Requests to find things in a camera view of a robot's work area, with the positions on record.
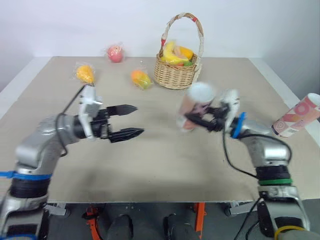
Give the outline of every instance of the red apple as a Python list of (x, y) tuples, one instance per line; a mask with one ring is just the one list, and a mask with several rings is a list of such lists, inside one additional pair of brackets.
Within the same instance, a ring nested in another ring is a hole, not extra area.
[(121, 46), (113, 45), (108, 48), (107, 54), (113, 63), (120, 63), (124, 58), (124, 51)]

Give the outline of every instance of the green ring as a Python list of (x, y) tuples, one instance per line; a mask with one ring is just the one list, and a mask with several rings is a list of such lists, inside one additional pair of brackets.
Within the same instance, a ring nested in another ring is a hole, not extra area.
[(293, 181), (291, 178), (284, 179), (271, 179), (271, 180), (260, 180), (260, 185), (278, 185), (278, 184), (292, 184)]

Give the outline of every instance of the plastic bag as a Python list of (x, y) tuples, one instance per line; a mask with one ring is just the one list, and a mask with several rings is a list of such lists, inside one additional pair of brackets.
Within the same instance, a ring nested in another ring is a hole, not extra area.
[(86, 84), (95, 84), (95, 68), (88, 62), (76, 62), (72, 74), (74, 79)]
[(140, 66), (131, 72), (132, 82), (142, 90), (148, 89), (153, 83), (148, 76), (147, 67), (143, 61), (140, 61)]
[(125, 59), (124, 45), (122, 42), (113, 44), (104, 50), (104, 56), (113, 63), (121, 63)]

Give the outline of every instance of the basket handle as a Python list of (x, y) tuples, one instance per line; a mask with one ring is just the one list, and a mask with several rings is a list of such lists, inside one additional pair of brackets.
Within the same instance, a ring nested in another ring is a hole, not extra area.
[(171, 25), (174, 23), (175, 20), (178, 20), (178, 19), (181, 19), (181, 18), (189, 18), (191, 19), (193, 22), (195, 22), (196, 26), (197, 26), (197, 29), (198, 29), (198, 34), (199, 34), (199, 40), (200, 40), (200, 45), (199, 45), (199, 51), (198, 51), (198, 59), (196, 61), (196, 65), (198, 65), (199, 61), (200, 61), (200, 58), (202, 57), (202, 54), (204, 53), (204, 30), (202, 29), (202, 26), (201, 26), (201, 23), (200, 21), (198, 20), (198, 18), (196, 18), (193, 14), (187, 12), (182, 12), (178, 15), (176, 15), (175, 17), (173, 17), (168, 23), (167, 23), (167, 26), (165, 28), (165, 31), (164, 33), (162, 34), (162, 37), (161, 37), (161, 48), (160, 48), (160, 51), (159, 51), (159, 57), (162, 57), (163, 56), (163, 53), (164, 53), (164, 45), (165, 45), (165, 42), (167, 40), (167, 37), (168, 37), (168, 31), (171, 27)]

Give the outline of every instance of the orange bracket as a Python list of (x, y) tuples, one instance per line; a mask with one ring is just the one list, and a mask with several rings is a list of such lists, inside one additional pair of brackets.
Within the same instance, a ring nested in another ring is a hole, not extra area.
[(195, 232), (199, 234), (199, 238), (202, 239), (202, 231), (204, 228), (204, 218), (207, 215), (205, 211), (205, 203), (198, 202), (194, 204), (196, 217), (195, 217)]
[(88, 207), (86, 209), (86, 224), (90, 226), (91, 235), (93, 240), (101, 240), (98, 233), (97, 226), (97, 217), (98, 217), (98, 209), (96, 207)]

